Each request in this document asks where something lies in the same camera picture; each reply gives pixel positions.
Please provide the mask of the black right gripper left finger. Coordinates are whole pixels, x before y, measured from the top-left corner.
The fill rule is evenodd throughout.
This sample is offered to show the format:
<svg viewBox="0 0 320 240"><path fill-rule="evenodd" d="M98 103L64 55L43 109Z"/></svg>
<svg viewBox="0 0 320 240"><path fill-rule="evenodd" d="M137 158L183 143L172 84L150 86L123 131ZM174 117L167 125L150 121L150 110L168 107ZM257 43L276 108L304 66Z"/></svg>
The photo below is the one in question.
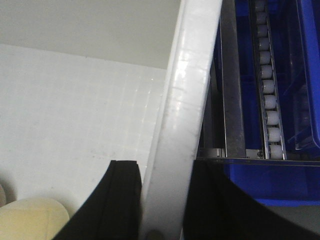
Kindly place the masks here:
<svg viewBox="0 0 320 240"><path fill-rule="evenodd" d="M138 163L112 160L94 191L54 239L138 239L141 189Z"/></svg>

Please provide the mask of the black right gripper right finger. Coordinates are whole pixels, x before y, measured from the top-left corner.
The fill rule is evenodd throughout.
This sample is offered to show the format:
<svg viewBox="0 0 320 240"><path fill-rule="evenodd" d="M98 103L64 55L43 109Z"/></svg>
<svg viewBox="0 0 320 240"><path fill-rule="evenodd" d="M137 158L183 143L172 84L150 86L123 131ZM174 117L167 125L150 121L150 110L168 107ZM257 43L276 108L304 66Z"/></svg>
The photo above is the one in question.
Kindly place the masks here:
<svg viewBox="0 0 320 240"><path fill-rule="evenodd" d="M183 218L186 240L318 240L319 234L272 212L222 169L195 160Z"/></svg>

